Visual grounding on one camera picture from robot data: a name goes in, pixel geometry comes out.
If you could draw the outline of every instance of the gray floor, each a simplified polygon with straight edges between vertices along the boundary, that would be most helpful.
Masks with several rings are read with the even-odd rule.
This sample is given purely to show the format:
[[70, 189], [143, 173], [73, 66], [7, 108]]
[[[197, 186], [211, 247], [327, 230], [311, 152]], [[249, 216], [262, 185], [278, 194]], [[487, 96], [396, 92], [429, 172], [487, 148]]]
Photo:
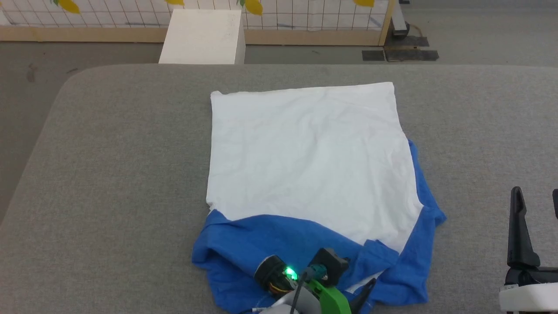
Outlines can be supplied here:
[[[440, 54], [432, 64], [558, 66], [558, 2], [533, 0], [530, 3], [537, 8], [518, 4], [516, 9], [507, 8], [509, 1], [504, 0], [487, 7], [482, 7], [483, 1], [473, 2], [479, 8], [465, 9], [461, 2], [446, 7], [448, 2], [440, 0], [405, 8], [406, 20]], [[94, 66], [156, 63], [161, 48], [161, 44], [0, 42], [0, 221], [62, 84]], [[363, 49], [367, 48], [249, 46], [246, 63], [380, 63], [362, 61]]]

